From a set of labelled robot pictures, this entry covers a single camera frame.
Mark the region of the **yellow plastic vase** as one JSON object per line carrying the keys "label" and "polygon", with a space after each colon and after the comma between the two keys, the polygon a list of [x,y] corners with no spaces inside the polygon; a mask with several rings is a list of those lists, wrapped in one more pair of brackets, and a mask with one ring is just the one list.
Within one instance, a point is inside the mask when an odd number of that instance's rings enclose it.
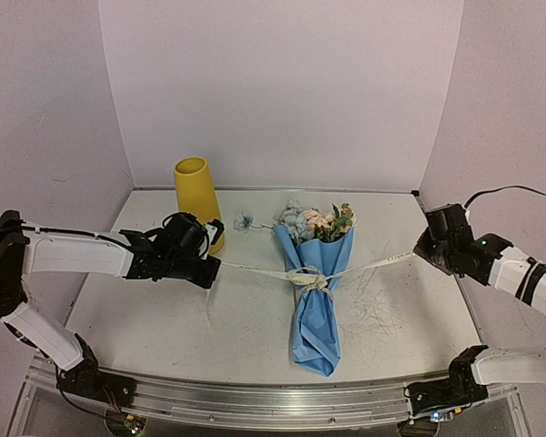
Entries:
{"label": "yellow plastic vase", "polygon": [[209,165],[204,158],[185,158],[174,167],[178,210],[197,217],[202,224],[222,220]]}

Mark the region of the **artificial flower bunch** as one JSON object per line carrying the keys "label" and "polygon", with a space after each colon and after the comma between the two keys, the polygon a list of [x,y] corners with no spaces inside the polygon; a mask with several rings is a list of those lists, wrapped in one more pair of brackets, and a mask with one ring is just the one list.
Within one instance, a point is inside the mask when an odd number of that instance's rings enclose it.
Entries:
{"label": "artificial flower bunch", "polygon": [[332,205],[324,212],[318,208],[304,208],[291,199],[275,216],[275,223],[285,229],[295,245],[313,239],[333,243],[356,226],[357,215],[349,203],[342,203],[340,207]]}

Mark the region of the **cream printed ribbon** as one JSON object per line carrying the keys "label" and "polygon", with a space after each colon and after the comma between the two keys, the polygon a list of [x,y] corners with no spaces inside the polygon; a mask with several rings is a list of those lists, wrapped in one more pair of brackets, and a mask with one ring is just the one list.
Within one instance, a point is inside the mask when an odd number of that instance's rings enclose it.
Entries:
{"label": "cream printed ribbon", "polygon": [[390,256],[385,259],[372,261],[370,262],[370,264],[367,265],[358,266],[355,268],[347,268],[329,275],[324,274],[320,269],[315,266],[303,266],[296,269],[291,269],[289,271],[262,269],[250,265],[225,261],[222,261],[220,263],[220,266],[231,269],[246,270],[269,278],[280,279],[290,283],[294,288],[299,289],[301,293],[312,290],[319,290],[327,294],[333,300],[334,292],[329,289],[329,284],[333,279],[341,279],[342,277],[354,272],[374,270],[401,262],[406,262],[407,260],[415,257],[416,254],[411,250]]}

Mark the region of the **blue wrapping paper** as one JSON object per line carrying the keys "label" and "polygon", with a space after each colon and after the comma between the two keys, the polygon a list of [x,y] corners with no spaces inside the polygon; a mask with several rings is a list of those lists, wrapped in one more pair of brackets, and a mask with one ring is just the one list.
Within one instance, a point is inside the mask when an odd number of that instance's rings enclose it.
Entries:
{"label": "blue wrapping paper", "polygon": [[332,293],[340,279],[335,275],[347,269],[353,248],[354,230],[330,243],[312,239],[296,245],[286,227],[274,227],[274,235],[282,248],[287,271],[301,272],[313,267],[316,272],[329,276],[322,289],[309,290],[296,286],[296,308],[289,341],[291,359],[297,365],[330,376],[341,359],[338,324]]}

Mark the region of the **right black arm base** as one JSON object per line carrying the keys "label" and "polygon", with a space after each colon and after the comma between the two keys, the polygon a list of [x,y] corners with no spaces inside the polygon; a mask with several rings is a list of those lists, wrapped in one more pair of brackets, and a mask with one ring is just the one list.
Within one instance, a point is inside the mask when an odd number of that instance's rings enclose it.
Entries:
{"label": "right black arm base", "polygon": [[413,417],[471,406],[488,399],[488,389],[475,381],[471,365],[488,347],[472,346],[453,359],[446,378],[413,382],[405,388]]}

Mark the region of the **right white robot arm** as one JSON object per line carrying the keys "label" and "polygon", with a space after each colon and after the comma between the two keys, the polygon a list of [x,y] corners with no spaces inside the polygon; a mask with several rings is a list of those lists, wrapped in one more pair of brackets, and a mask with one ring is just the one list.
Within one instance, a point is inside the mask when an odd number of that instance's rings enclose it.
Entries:
{"label": "right white robot arm", "polygon": [[491,346],[471,346],[454,358],[445,378],[414,382],[407,393],[422,411],[483,401],[495,383],[546,384],[546,342],[533,334],[546,327],[546,264],[493,233],[475,238],[459,204],[432,209],[414,252],[431,266],[498,291],[500,318],[483,312]]}

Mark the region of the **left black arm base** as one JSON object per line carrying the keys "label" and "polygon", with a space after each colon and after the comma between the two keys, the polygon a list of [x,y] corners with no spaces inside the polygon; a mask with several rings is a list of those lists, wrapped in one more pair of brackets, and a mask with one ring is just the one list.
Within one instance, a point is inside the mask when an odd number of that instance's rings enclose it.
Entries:
{"label": "left black arm base", "polygon": [[135,379],[101,371],[91,348],[79,337],[82,360],[68,371],[60,371],[56,387],[63,393],[107,402],[117,407],[131,406],[136,394]]}

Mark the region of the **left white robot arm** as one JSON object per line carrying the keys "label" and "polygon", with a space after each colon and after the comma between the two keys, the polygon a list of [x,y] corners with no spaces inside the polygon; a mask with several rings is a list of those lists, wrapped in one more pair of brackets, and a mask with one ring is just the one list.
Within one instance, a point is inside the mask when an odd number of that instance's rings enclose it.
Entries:
{"label": "left white robot arm", "polygon": [[0,216],[0,322],[43,352],[87,398],[105,388],[89,346],[60,320],[41,310],[39,286],[57,276],[108,275],[126,280],[182,279],[208,290],[220,260],[209,251],[223,236],[219,219],[206,224],[174,213],[148,231],[100,233],[39,226],[10,209]]}

